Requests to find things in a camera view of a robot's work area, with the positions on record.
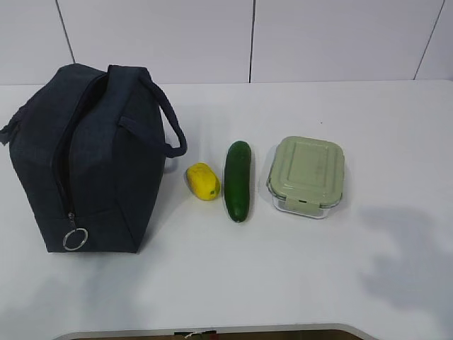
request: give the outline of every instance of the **zipper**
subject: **zipper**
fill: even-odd
[[[64,129],[60,144],[55,151],[52,164],[55,180],[65,214],[69,220],[72,231],[77,230],[76,209],[71,189],[71,165],[69,163],[69,150],[71,149],[72,137],[77,125],[97,104],[107,86],[108,75],[101,74],[90,81],[82,93],[76,110]]]

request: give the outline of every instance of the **dark floor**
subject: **dark floor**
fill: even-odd
[[[193,336],[192,340],[360,340],[345,331],[267,331],[262,333],[230,333]],[[134,336],[127,338],[96,338],[84,340],[185,340],[184,336]]]

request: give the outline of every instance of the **lid latch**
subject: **lid latch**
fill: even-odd
[[[285,205],[288,210],[297,211],[303,215],[318,216],[321,214],[319,203],[286,197]]]

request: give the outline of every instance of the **white wall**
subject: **white wall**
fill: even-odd
[[[253,0],[58,0],[77,62],[158,83],[247,82]],[[252,81],[413,79],[444,0],[256,0]],[[453,0],[417,79],[453,79]],[[0,0],[0,84],[71,62],[55,0]]]
[[[158,83],[248,81],[253,0],[59,0],[77,62]]]
[[[43,84],[71,62],[55,0],[0,1],[0,84]]]
[[[453,0],[446,0],[417,79],[453,80]]]
[[[252,81],[413,79],[442,0],[256,0]]]

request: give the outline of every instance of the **metal ring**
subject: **metal ring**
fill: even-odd
[[[85,237],[84,239],[82,240],[82,242],[80,242],[80,244],[74,248],[69,248],[68,246],[66,246],[66,242],[68,241],[68,238],[75,232],[84,232],[85,234]],[[74,250],[77,250],[77,249],[80,249],[85,243],[86,243],[86,240],[88,239],[88,230],[86,230],[85,228],[76,228],[76,229],[73,229],[71,230],[70,232],[68,232],[64,238],[63,238],[63,247],[67,250],[67,251],[74,251]]]

